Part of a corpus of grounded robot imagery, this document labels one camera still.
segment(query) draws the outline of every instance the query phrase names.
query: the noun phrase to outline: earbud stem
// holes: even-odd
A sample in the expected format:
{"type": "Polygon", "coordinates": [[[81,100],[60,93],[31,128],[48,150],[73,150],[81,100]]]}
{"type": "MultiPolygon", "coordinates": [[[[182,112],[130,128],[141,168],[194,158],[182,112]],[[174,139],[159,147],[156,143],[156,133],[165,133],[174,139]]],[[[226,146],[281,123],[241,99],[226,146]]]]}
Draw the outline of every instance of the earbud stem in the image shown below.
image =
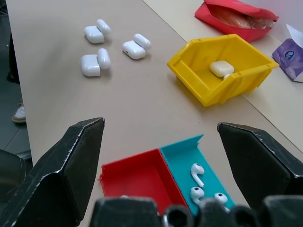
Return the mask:
{"type": "Polygon", "coordinates": [[[204,188],[204,183],[201,181],[197,174],[193,175],[193,179],[197,182],[200,188],[204,188]]]}
{"type": "Polygon", "coordinates": [[[195,199],[195,200],[194,200],[194,203],[195,203],[198,207],[200,207],[201,201],[200,201],[199,199],[195,199]]]}

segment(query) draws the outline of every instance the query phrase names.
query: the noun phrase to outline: person's leg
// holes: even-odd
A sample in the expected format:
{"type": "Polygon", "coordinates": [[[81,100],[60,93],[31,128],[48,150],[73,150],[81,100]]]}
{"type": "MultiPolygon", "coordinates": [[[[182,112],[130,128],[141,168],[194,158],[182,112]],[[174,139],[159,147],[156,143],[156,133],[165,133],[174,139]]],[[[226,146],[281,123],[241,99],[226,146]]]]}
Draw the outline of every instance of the person's leg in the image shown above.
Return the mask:
{"type": "Polygon", "coordinates": [[[0,17],[8,15],[8,8],[6,7],[5,0],[0,0],[0,17]]]}
{"type": "Polygon", "coordinates": [[[20,84],[13,37],[11,34],[9,40],[9,70],[10,72],[8,73],[8,77],[7,77],[8,81],[12,83],[20,84]]]}
{"type": "MultiPolygon", "coordinates": [[[[9,40],[9,73],[8,73],[8,81],[12,83],[20,84],[19,81],[19,74],[18,74],[18,68],[17,68],[17,61],[15,57],[15,49],[14,49],[14,43],[12,35],[10,34],[10,40],[9,40]]],[[[16,112],[11,117],[11,120],[15,123],[25,123],[25,111],[23,106],[23,101],[21,100],[19,102],[19,107],[16,110],[16,112]]]]}

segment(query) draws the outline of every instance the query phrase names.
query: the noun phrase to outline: airpods case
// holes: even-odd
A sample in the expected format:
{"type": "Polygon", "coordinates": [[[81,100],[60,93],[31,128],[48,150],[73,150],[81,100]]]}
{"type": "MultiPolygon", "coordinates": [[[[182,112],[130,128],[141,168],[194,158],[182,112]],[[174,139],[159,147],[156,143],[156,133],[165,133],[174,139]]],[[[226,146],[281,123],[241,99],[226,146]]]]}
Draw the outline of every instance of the airpods case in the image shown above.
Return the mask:
{"type": "Polygon", "coordinates": [[[104,36],[99,31],[97,26],[88,26],[84,29],[84,34],[86,38],[92,43],[92,44],[99,44],[104,42],[104,36]]]}
{"type": "Polygon", "coordinates": [[[81,69],[87,77],[99,77],[100,66],[96,54],[87,54],[81,58],[81,69]]]}
{"type": "Polygon", "coordinates": [[[124,43],[122,48],[123,52],[125,52],[128,56],[135,60],[144,58],[146,55],[145,50],[137,43],[135,43],[134,40],[124,43]]]}
{"type": "Polygon", "coordinates": [[[99,77],[100,69],[110,67],[110,58],[106,49],[101,48],[97,54],[87,54],[81,58],[81,69],[87,77],[99,77]]]}
{"type": "Polygon", "coordinates": [[[84,29],[85,36],[92,44],[103,43],[104,36],[110,33],[110,27],[101,19],[97,20],[97,26],[88,26],[84,29]]]}
{"type": "Polygon", "coordinates": [[[227,61],[215,61],[210,64],[209,69],[213,74],[220,78],[232,74],[235,71],[233,66],[227,61]]]}
{"type": "Polygon", "coordinates": [[[133,40],[122,45],[123,52],[135,60],[144,58],[146,55],[145,50],[151,47],[151,42],[141,34],[135,34],[133,40]]]}

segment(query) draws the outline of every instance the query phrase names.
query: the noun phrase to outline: red pouch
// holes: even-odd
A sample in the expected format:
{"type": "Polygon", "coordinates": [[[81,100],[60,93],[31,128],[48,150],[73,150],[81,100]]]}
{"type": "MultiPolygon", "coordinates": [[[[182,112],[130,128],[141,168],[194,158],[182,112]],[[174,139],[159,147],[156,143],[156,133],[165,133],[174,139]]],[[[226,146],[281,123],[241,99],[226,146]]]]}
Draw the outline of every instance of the red pouch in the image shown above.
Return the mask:
{"type": "Polygon", "coordinates": [[[228,25],[219,19],[215,18],[209,8],[213,6],[220,6],[231,11],[248,15],[251,17],[267,18],[273,21],[278,20],[273,12],[267,9],[256,8],[249,4],[243,3],[238,0],[205,0],[200,8],[195,12],[195,17],[210,24],[224,34],[237,34],[247,42],[264,37],[272,28],[265,29],[253,29],[253,28],[241,28],[228,25]]]}

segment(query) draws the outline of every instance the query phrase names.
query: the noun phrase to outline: white tabletop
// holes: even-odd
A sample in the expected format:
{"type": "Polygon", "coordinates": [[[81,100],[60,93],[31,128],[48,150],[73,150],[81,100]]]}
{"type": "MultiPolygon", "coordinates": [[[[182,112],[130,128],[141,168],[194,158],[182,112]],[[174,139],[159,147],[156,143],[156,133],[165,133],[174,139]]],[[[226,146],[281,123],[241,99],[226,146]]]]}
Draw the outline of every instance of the white tabletop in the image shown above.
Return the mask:
{"type": "MultiPolygon", "coordinates": [[[[234,202],[246,204],[216,131],[218,122],[264,129],[303,160],[243,97],[204,108],[166,66],[185,41],[143,1],[10,0],[8,8],[34,163],[69,126],[94,117],[106,120],[97,177],[104,163],[203,133],[203,155],[234,202]],[[90,44],[83,29],[99,18],[111,26],[112,37],[90,44]],[[136,33],[152,43],[140,61],[122,53],[123,42],[136,33]],[[109,52],[111,73],[87,78],[80,70],[81,56],[99,48],[109,52]]],[[[88,226],[93,204],[102,195],[96,181],[81,226],[88,226]]]]}

